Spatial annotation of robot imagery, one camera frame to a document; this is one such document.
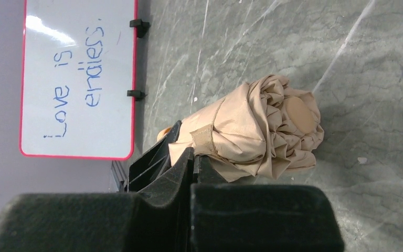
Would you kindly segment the beige folding umbrella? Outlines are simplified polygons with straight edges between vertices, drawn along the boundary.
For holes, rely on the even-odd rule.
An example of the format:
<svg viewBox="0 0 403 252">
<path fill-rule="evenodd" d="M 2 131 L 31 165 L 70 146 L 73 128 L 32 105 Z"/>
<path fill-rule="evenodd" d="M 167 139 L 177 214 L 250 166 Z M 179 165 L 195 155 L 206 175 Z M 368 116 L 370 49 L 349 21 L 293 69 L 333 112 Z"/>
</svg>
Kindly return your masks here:
<svg viewBox="0 0 403 252">
<path fill-rule="evenodd" d="M 175 164 L 186 148 L 219 164 L 228 182 L 247 176 L 279 178 L 316 166 L 321 114 L 312 92 L 294 89 L 285 76 L 268 75 L 184 118 L 168 145 Z"/>
</svg>

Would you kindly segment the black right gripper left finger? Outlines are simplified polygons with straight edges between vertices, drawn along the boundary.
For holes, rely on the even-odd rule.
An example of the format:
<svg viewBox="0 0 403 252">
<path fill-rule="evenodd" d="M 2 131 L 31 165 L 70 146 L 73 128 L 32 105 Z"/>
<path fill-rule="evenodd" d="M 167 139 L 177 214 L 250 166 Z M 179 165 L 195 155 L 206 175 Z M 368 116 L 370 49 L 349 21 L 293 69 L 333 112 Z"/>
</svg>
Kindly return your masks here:
<svg viewBox="0 0 403 252">
<path fill-rule="evenodd" d="M 186 251 L 194 151 L 138 192 L 20 194 L 0 212 L 0 251 Z"/>
</svg>

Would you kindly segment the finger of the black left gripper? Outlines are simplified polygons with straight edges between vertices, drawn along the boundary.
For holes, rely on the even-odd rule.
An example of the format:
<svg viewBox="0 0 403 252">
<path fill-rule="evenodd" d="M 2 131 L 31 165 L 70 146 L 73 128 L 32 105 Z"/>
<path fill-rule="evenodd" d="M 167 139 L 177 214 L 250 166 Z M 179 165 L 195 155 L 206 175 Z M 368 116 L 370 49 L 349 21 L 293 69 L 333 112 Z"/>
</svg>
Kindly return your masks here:
<svg viewBox="0 0 403 252">
<path fill-rule="evenodd" d="M 162 130 L 156 143 L 128 167 L 121 161 L 112 161 L 112 192 L 137 192 L 155 181 L 171 168 L 168 145 L 178 140 L 182 121 Z"/>
</svg>

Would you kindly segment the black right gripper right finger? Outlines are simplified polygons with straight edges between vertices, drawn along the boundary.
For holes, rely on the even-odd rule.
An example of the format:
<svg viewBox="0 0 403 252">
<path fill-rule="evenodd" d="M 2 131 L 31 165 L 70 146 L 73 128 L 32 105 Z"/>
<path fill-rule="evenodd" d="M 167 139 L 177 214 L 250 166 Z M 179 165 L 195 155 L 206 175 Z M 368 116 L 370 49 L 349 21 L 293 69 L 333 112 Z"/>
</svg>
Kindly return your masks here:
<svg viewBox="0 0 403 252">
<path fill-rule="evenodd" d="M 319 188 L 227 183 L 196 156 L 190 187 L 193 251 L 344 251 L 332 206 Z"/>
</svg>

